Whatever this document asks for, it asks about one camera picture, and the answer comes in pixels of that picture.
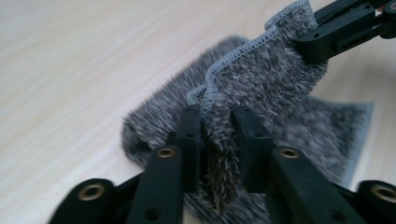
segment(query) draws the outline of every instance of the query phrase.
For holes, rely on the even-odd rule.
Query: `black mechanical part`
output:
[[[269,171],[269,158],[275,147],[273,137],[248,107],[235,107],[231,121],[238,136],[241,183],[249,193],[264,193],[262,175],[269,175],[265,171]]]
[[[181,223],[182,162],[178,147],[164,146],[151,152],[126,223]]]
[[[201,177],[201,155],[204,152],[201,143],[201,118],[198,105],[184,109],[178,123],[175,142],[172,145],[183,149],[183,181],[184,191],[193,193],[198,190]]]
[[[50,224],[110,223],[113,184],[105,179],[90,179],[70,191],[52,216]]]
[[[356,200],[361,215],[368,223],[396,223],[396,188],[371,180],[360,183]]]
[[[381,4],[385,4],[384,11],[375,16]],[[315,18],[318,29],[294,41],[307,63],[325,62],[378,35],[396,37],[396,0],[339,0],[316,12]]]
[[[272,151],[270,167],[275,186],[267,197],[286,204],[290,210],[286,214],[291,214],[287,219],[275,217],[270,205],[271,219],[277,223],[365,223],[302,151],[277,147]]]
[[[129,215],[131,203],[134,200],[137,186],[139,185],[141,174],[137,175],[121,185],[117,186],[116,193],[113,196],[111,207],[113,207],[114,213],[110,223],[123,224]]]

